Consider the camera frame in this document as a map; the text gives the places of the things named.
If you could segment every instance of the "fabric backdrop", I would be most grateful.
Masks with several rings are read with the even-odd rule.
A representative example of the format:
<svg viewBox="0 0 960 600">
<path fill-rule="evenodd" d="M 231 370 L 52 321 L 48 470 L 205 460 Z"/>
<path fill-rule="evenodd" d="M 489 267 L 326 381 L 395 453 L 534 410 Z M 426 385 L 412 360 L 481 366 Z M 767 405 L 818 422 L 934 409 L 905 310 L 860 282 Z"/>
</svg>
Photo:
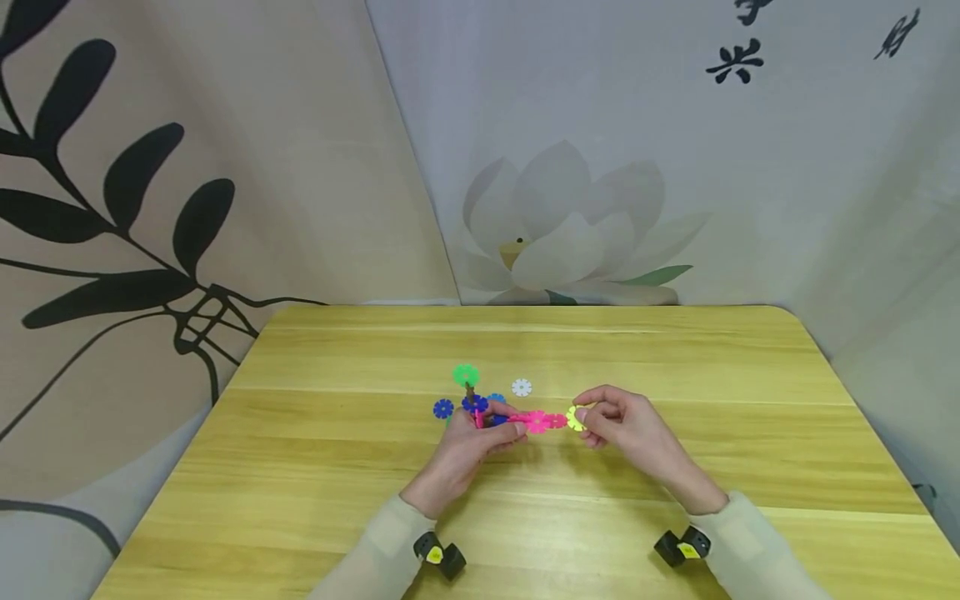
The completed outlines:
<svg viewBox="0 0 960 600">
<path fill-rule="evenodd" d="M 464 302 L 785 306 L 960 545 L 960 3 L 368 6 Z"/>
<path fill-rule="evenodd" d="M 457 294 L 362 3 L 0 24 L 0 597 L 86 598 L 281 300 Z"/>
</svg>

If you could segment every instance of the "wrist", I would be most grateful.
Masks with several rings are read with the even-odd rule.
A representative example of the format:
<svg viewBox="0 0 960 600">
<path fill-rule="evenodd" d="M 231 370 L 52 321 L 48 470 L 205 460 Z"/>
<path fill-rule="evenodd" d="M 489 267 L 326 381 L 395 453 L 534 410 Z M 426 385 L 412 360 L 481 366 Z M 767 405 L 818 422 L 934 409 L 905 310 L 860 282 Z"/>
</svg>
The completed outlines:
<svg viewBox="0 0 960 600">
<path fill-rule="evenodd" d="M 727 493 L 692 461 L 661 481 L 661 484 L 688 515 L 714 515 L 730 503 Z"/>
<path fill-rule="evenodd" d="M 400 499 L 423 516 L 437 520 L 454 498 L 441 477 L 424 469 L 403 488 Z"/>
</svg>

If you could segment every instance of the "green snowflake block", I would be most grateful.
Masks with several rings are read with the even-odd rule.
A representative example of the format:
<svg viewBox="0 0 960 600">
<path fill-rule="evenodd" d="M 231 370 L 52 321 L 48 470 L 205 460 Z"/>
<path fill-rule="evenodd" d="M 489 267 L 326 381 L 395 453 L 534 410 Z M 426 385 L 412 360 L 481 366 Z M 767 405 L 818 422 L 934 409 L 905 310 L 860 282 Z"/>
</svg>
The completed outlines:
<svg viewBox="0 0 960 600">
<path fill-rule="evenodd" d="M 453 380 L 457 382 L 457 385 L 464 387 L 469 385 L 475 388 L 477 382 L 480 381 L 480 371 L 473 365 L 457 365 L 456 369 L 453 370 Z"/>
</svg>

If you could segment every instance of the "beige sleeve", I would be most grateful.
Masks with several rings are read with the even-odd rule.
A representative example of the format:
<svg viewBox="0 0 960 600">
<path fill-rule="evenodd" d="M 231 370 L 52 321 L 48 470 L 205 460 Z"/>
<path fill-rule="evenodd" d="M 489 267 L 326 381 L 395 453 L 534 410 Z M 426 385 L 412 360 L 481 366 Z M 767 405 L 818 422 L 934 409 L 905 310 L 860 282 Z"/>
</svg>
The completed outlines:
<svg viewBox="0 0 960 600">
<path fill-rule="evenodd" d="M 420 570 L 414 542 L 436 524 L 395 495 L 308 600 L 400 600 Z"/>
<path fill-rule="evenodd" d="M 742 493 L 716 515 L 691 516 L 710 539 L 707 564 L 732 600 L 829 600 L 786 540 Z"/>
</svg>

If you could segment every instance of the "black calligraphy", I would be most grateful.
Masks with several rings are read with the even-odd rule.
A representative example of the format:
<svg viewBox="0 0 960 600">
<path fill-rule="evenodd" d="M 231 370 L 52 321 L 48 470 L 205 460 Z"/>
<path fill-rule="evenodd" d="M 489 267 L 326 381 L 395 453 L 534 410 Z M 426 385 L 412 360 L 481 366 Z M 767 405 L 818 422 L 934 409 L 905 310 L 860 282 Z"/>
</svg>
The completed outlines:
<svg viewBox="0 0 960 600">
<path fill-rule="evenodd" d="M 737 8 L 745 8 L 748 12 L 747 14 L 741 14 L 737 18 L 740 19 L 740 22 L 746 27 L 750 27 L 756 21 L 756 16 L 760 12 L 760 9 L 767 6 L 774 0 L 736 0 L 734 5 Z"/>
<path fill-rule="evenodd" d="M 883 45 L 880 47 L 880 51 L 876 53 L 874 60 L 879 59 L 884 54 L 889 58 L 896 56 L 906 39 L 906 35 L 917 26 L 918 22 L 920 22 L 920 9 L 913 13 L 913 20 L 909 23 L 906 22 L 906 15 L 902 16 L 894 25 L 894 28 L 890 30 L 890 33 L 887 34 L 887 38 L 883 40 Z"/>
<path fill-rule="evenodd" d="M 750 71 L 748 71 L 746 67 L 763 66 L 763 59 L 754 56 L 757 52 L 759 52 L 759 50 L 760 40 L 755 37 L 750 39 L 750 45 L 747 46 L 746 50 L 744 50 L 743 46 L 733 46 L 733 54 L 731 54 L 730 50 L 721 48 L 720 60 L 722 60 L 724 63 L 720 66 L 714 66 L 707 69 L 707 72 L 710 74 L 716 73 L 716 76 L 713 79 L 718 84 L 721 84 L 727 80 L 727 76 L 730 75 L 730 72 L 733 71 L 733 68 L 739 66 L 740 68 L 733 72 L 736 73 L 736 76 L 740 78 L 741 82 L 748 84 L 750 82 L 751 75 Z"/>
</svg>

